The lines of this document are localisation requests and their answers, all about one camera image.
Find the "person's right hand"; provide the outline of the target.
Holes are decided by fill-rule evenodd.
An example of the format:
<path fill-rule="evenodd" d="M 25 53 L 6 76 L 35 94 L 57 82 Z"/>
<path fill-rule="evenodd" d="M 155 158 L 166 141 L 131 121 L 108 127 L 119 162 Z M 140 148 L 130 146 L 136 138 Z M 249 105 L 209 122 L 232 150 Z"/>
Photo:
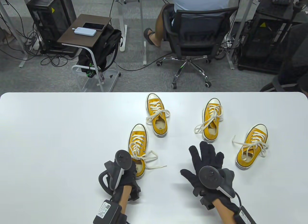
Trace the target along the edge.
<path fill-rule="evenodd" d="M 224 154 L 215 152 L 212 144 L 202 141 L 199 144 L 200 152 L 196 146 L 190 146 L 189 152 L 196 173 L 182 169 L 180 174 L 193 186 L 194 196 L 201 196 L 201 204 L 208 210 L 214 208 L 214 201 L 220 202 L 229 210 L 236 213 L 239 207 L 231 202 L 236 193 L 232 188 L 234 172 L 223 169 Z"/>

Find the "person's left hand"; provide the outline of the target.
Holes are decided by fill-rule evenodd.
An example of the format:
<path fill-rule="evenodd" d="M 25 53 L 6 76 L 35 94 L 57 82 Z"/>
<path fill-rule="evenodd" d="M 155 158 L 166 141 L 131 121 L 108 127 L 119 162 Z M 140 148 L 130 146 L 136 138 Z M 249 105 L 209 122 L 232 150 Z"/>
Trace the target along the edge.
<path fill-rule="evenodd" d="M 120 202 L 124 186 L 132 187 L 128 201 L 135 201 L 139 199 L 140 197 L 139 193 L 141 192 L 141 189 L 136 182 L 136 174 L 137 174 L 136 164 L 133 160 L 131 160 L 131 167 L 128 170 L 124 171 L 124 174 L 120 178 L 118 187 L 113 192 L 111 201 L 116 203 Z"/>

